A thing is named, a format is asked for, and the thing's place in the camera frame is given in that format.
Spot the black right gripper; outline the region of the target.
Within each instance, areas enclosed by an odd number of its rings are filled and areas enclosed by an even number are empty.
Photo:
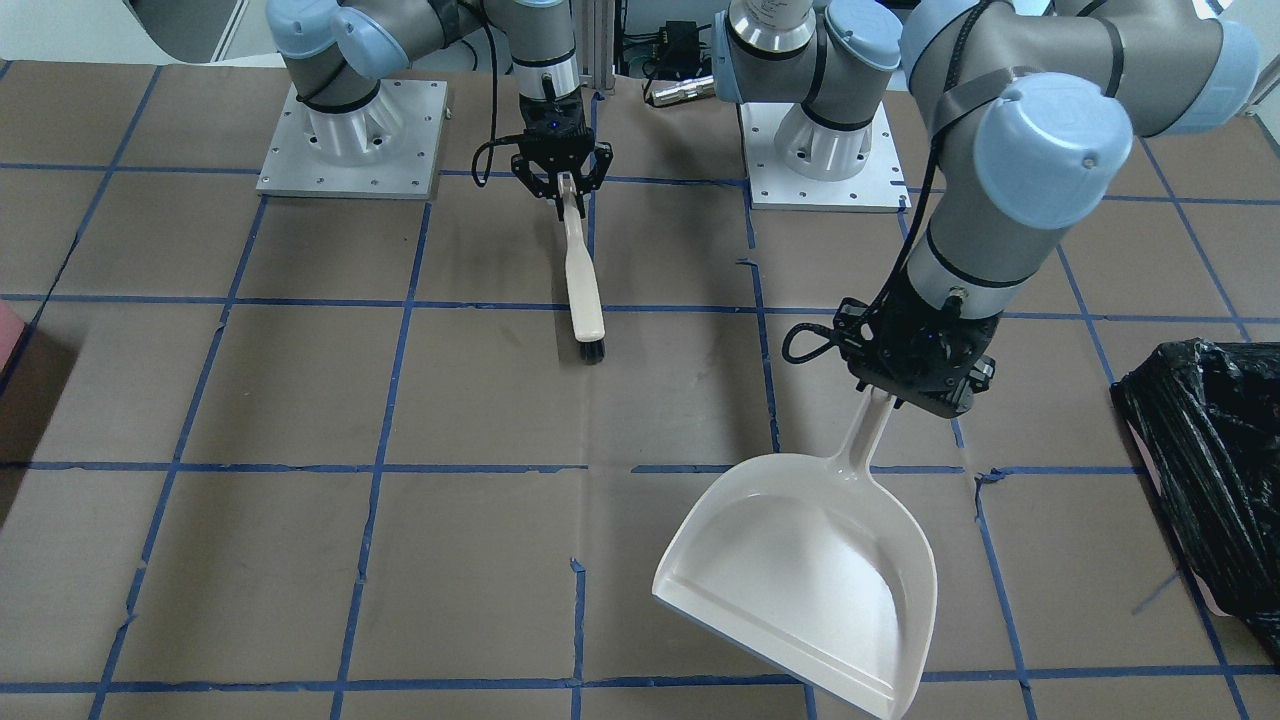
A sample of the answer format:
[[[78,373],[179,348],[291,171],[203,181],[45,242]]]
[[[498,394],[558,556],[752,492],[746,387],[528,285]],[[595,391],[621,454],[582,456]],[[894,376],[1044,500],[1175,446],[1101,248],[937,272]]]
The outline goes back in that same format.
[[[608,142],[596,140],[580,92],[556,100],[521,96],[518,109],[524,132],[517,138],[518,151],[511,159],[511,168],[532,195],[558,196],[557,178],[562,173],[573,177],[579,193],[600,188],[613,150]]]

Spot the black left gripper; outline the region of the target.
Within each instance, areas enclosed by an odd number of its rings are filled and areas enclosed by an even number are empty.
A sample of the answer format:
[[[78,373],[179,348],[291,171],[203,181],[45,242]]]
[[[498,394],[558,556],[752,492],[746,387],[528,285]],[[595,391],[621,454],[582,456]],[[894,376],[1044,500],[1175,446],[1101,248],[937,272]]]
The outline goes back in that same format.
[[[835,342],[858,389],[876,387],[897,405],[910,404],[936,416],[972,410],[989,388],[995,360],[986,355],[998,316],[963,318],[965,302],[929,305],[905,275],[891,279],[887,295],[870,306],[846,297],[835,314]]]

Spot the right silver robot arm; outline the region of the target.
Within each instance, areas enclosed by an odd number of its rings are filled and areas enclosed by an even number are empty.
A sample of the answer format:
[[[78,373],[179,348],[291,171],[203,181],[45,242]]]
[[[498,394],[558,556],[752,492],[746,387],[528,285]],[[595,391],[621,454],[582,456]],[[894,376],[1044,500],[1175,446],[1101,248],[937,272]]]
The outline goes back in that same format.
[[[270,1],[291,76],[257,190],[266,196],[425,200],[439,170],[447,86],[402,79],[475,29],[509,44],[524,129],[512,172],[539,199],[598,190],[613,152],[586,122],[566,1]]]

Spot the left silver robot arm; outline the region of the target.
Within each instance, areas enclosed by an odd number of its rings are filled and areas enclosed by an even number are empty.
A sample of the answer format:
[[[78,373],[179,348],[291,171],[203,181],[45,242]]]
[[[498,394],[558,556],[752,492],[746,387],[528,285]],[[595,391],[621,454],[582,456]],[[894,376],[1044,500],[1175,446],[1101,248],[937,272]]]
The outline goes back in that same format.
[[[918,208],[869,302],[814,325],[883,406],[966,413],[995,374],[1005,307],[1100,204],[1138,137],[1198,135],[1239,113],[1261,69],[1254,32],[1189,1],[733,1],[714,23],[717,95],[780,104],[773,160],[842,190],[873,147],[896,70],[928,151]]]

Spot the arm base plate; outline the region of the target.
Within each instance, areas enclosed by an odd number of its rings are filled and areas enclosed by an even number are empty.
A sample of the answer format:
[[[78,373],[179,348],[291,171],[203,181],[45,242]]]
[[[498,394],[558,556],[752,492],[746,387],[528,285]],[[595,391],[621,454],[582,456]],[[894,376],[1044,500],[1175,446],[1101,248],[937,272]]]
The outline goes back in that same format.
[[[439,172],[448,83],[383,82],[369,105],[321,113],[289,96],[256,190],[273,197],[428,201]]]
[[[883,105],[855,131],[818,126],[797,104],[739,105],[751,208],[893,213],[911,201]]]

